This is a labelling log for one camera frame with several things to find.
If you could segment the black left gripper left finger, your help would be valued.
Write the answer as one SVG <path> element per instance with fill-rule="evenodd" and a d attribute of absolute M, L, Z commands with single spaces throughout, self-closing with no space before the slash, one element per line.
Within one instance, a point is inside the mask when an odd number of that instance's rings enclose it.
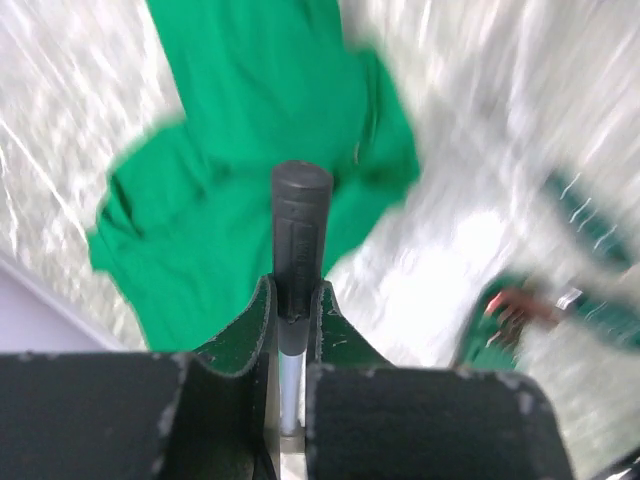
<path fill-rule="evenodd" d="M 1 358 L 5 479 L 275 479 L 273 281 L 192 352 Z"/>

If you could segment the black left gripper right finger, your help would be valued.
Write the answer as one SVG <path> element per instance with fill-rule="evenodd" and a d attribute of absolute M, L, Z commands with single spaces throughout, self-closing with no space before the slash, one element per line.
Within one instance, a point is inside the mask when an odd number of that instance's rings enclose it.
<path fill-rule="evenodd" d="M 307 350 L 311 479 L 569 479 L 573 470 L 540 387 L 509 371 L 401 368 L 314 299 Z"/>

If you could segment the hex key set green holder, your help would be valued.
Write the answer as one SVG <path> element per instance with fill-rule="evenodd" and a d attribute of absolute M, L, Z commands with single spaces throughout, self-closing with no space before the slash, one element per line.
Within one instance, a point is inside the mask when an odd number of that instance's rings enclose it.
<path fill-rule="evenodd" d="M 452 360 L 454 368 L 512 371 L 525 329 L 556 327 L 573 314 L 584 291 L 570 285 L 503 271 L 472 307 Z"/>

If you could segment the black handled claw hammer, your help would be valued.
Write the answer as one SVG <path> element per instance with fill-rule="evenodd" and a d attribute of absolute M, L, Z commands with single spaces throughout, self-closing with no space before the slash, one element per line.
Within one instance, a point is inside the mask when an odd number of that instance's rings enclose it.
<path fill-rule="evenodd" d="M 319 318 L 322 264 L 333 178 L 290 160 L 271 176 L 272 276 L 279 347 L 281 460 L 285 479 L 307 477 L 304 393 Z"/>

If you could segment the long green screwdriver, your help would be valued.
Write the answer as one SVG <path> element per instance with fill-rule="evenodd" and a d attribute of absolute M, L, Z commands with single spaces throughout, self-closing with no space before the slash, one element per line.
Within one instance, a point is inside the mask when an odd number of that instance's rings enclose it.
<path fill-rule="evenodd" d="M 618 226 L 599 211 L 593 199 L 581 192 L 577 175 L 553 170 L 544 181 L 544 192 L 555 202 L 561 219 L 577 245 L 592 261 L 624 272 L 634 257 L 618 232 Z M 639 310 L 628 301 L 571 285 L 557 301 L 568 312 L 608 343 L 625 350 L 639 349 Z"/>

